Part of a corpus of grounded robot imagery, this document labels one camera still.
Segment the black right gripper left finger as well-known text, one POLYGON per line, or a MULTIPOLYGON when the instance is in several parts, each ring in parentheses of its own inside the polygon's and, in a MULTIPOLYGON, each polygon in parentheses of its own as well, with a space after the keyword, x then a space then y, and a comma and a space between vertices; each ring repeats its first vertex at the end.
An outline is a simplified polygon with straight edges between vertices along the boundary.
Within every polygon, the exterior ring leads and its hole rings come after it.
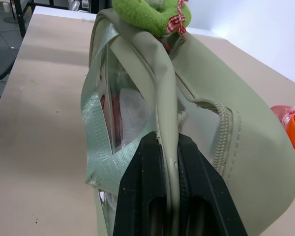
POLYGON ((115 236, 168 236, 166 172, 155 132, 141 138, 118 190, 115 236))

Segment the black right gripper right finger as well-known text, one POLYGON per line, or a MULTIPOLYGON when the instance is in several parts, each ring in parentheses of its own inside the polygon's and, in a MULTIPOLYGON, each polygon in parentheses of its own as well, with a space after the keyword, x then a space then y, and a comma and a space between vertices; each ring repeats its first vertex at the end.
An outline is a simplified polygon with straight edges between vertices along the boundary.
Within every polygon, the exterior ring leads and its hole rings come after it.
POLYGON ((225 181, 193 140, 179 135, 179 235, 245 236, 246 229, 225 181))

